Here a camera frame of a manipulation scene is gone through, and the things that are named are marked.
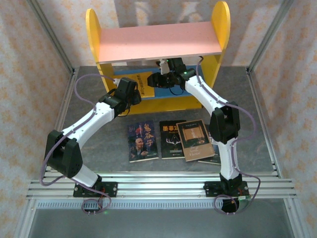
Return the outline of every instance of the yellow book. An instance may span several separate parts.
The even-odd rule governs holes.
[[[143,73],[133,73],[133,74],[121,74],[115,75],[114,78],[123,78],[127,77],[133,79],[138,83],[138,89],[141,94],[141,98],[152,98],[154,97],[154,88],[148,86],[148,77],[152,74],[152,72],[143,72]]]

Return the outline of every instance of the shelf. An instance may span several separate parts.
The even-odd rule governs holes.
[[[220,55],[210,21],[102,29],[99,63]]]

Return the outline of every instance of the blue shelf board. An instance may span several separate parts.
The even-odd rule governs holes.
[[[190,68],[195,69],[196,65],[189,65],[189,66],[186,66],[186,68],[187,69],[190,69]],[[149,71],[151,71],[152,73],[160,72],[159,68],[144,68],[144,69],[116,71],[116,72],[114,72],[114,75],[142,73],[142,72],[149,72]],[[199,75],[202,78],[204,78],[201,67],[198,68],[198,73],[199,73]],[[171,91],[174,94],[182,93],[182,89],[178,85],[172,87]],[[185,97],[185,96],[190,96],[191,95],[190,93],[184,91],[183,94],[176,96],[176,95],[173,95],[168,88],[154,88],[154,94],[155,94],[154,97],[152,97],[152,98],[142,98],[142,100],[151,100],[151,99],[158,99],[158,98]]]

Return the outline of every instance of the pink shelf board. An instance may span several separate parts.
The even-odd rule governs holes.
[[[103,29],[100,63],[220,55],[212,24],[179,23]]]

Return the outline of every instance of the wooden shelf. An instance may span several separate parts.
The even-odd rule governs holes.
[[[220,55],[208,22],[101,29],[99,63]]]

